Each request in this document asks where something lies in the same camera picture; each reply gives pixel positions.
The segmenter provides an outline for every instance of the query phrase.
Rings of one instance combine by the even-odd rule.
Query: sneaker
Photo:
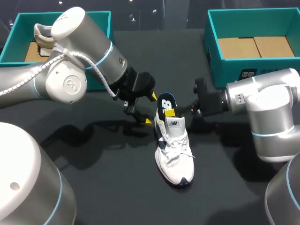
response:
[[[37,45],[44,49],[53,49],[55,41],[51,37],[52,26],[44,26],[39,23],[34,25],[34,39]]]
[[[155,152],[157,166],[170,183],[178,186],[188,185],[194,177],[194,156],[189,146],[185,118],[177,117],[174,110],[172,117],[166,117],[165,110],[172,112],[176,107],[172,94],[161,94],[157,102],[154,119],[158,138]]]

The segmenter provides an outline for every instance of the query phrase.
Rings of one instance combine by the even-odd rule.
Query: cardboard box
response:
[[[107,37],[114,42],[111,12],[87,13]],[[36,23],[52,26],[61,14],[62,12],[19,13],[0,55],[0,67],[20,67],[40,61],[41,58],[34,54],[35,48],[31,44],[34,41],[33,27]],[[86,76],[88,90],[105,89],[89,72],[86,72]]]
[[[300,11],[209,10],[204,45],[217,88],[285,68],[300,71]]]

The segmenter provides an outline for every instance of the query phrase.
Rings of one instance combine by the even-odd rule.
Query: cardboard insert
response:
[[[295,57],[285,36],[219,38],[224,59]]]
[[[25,62],[45,62],[48,56],[40,56],[38,53],[38,45],[35,41],[32,41],[29,45],[29,49],[25,58]]]

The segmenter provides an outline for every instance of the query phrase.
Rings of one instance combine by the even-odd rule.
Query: shoe insole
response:
[[[159,119],[165,121],[165,110],[170,110],[176,107],[176,101],[171,93],[163,93],[157,100],[157,111]]]

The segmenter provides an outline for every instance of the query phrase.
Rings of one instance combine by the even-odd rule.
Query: white cable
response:
[[[105,89],[107,90],[108,94],[111,96],[111,97],[115,97],[115,93],[110,89],[110,87],[108,86],[107,82],[106,82],[106,79],[104,78],[103,74],[100,72],[100,70],[97,68],[97,66],[86,56],[78,53],[78,52],[71,52],[71,55],[75,56],[75,57],[78,57],[78,58],[81,58],[83,59],[84,61],[86,61],[87,63],[89,63],[89,65],[94,69],[94,71],[97,73],[97,75],[100,77]]]
[[[100,70],[96,67],[96,65],[86,56],[80,54],[80,53],[77,53],[77,52],[71,52],[71,55],[75,56],[75,57],[78,57],[78,58],[81,58],[83,59],[84,61],[86,61],[94,70],[95,72],[97,73],[97,75],[100,77],[103,85],[105,86],[105,89],[107,90],[107,92],[109,93],[109,95],[111,97],[115,97],[116,95],[114,94],[114,92],[110,89],[110,87],[108,86],[107,82],[106,82],[106,79],[104,78],[103,74],[100,72]],[[0,96],[2,95],[5,95],[5,94],[8,94],[22,86],[24,86],[25,84],[27,84],[29,81],[31,81],[33,78],[35,78],[37,75],[39,75],[42,71],[44,71],[45,69],[49,68],[53,63],[57,62],[58,60],[61,60],[63,58],[65,58],[66,55],[65,54],[62,54],[62,55],[59,55],[57,57],[55,57],[54,59],[50,60],[49,62],[45,63],[44,65],[42,65],[41,67],[39,67],[36,72],[33,73],[33,75],[25,78],[23,81],[21,81],[20,83],[16,84],[15,86],[11,87],[11,88],[8,88],[8,89],[5,89],[3,91],[0,91]]]
[[[18,88],[24,86],[25,84],[27,84],[29,81],[31,81],[33,78],[35,78],[37,75],[39,75],[42,71],[44,71],[45,69],[49,68],[53,63],[57,62],[58,60],[61,60],[65,58],[65,55],[59,55],[57,57],[55,57],[54,59],[50,60],[49,62],[45,63],[44,65],[42,65],[41,67],[39,67],[34,73],[33,75],[28,76],[27,78],[25,78],[23,81],[21,81],[20,83],[16,84],[15,86],[5,89],[3,91],[0,91],[0,96],[8,94],[14,90],[17,90]]]

